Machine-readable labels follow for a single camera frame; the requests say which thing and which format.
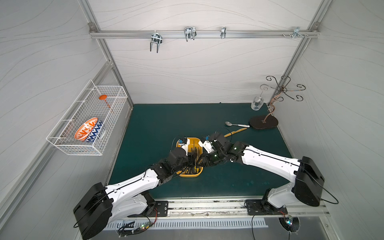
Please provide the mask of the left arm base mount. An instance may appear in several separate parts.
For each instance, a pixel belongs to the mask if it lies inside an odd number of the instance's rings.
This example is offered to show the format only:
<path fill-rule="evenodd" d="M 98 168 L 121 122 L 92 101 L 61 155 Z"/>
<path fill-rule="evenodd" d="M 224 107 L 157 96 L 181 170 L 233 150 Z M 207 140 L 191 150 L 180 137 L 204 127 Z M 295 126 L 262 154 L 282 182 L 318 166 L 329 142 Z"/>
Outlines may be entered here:
<path fill-rule="evenodd" d="M 145 192 L 130 199 L 128 206 L 128 218 L 140 216 L 167 217 L 169 201 L 156 201 L 148 192 Z"/>

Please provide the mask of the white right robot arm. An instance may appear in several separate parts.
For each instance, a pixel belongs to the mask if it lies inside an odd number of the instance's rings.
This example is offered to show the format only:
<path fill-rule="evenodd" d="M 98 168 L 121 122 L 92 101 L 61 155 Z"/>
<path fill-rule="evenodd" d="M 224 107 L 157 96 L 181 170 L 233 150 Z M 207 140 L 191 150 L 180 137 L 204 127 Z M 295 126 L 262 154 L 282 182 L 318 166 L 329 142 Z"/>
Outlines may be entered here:
<path fill-rule="evenodd" d="M 311 158 L 278 156 L 244 142 L 232 143 L 221 133 L 214 133 L 204 142 L 199 142 L 199 146 L 203 148 L 199 165 L 211 167 L 222 162 L 239 163 L 286 179 L 287 184 L 266 190 L 261 201 L 265 210 L 279 210 L 296 202 L 311 207 L 318 207 L 321 203 L 325 179 Z"/>

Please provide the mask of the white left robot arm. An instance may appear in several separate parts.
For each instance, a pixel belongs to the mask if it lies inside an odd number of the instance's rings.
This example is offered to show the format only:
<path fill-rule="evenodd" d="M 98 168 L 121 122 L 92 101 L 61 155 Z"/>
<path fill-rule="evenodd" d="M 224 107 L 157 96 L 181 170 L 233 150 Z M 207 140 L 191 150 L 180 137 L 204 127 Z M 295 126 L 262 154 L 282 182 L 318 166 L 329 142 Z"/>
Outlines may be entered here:
<path fill-rule="evenodd" d="M 186 150 L 177 147 L 142 174 L 114 185 L 94 184 L 74 207 L 74 228 L 79 229 L 83 240 L 89 240 L 110 222 L 142 214 L 151 201 L 144 192 L 169 182 L 188 163 Z"/>

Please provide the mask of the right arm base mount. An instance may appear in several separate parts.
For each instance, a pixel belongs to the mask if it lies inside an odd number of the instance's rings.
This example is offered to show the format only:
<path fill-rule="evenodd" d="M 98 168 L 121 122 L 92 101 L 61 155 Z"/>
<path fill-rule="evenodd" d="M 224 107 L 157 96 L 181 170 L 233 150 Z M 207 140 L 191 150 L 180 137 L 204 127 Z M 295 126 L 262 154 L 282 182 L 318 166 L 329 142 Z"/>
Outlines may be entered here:
<path fill-rule="evenodd" d="M 268 194 L 271 189 L 267 189 L 261 200 L 245 200 L 244 207 L 250 216 L 261 215 L 287 215 L 286 206 L 276 208 L 267 201 Z"/>

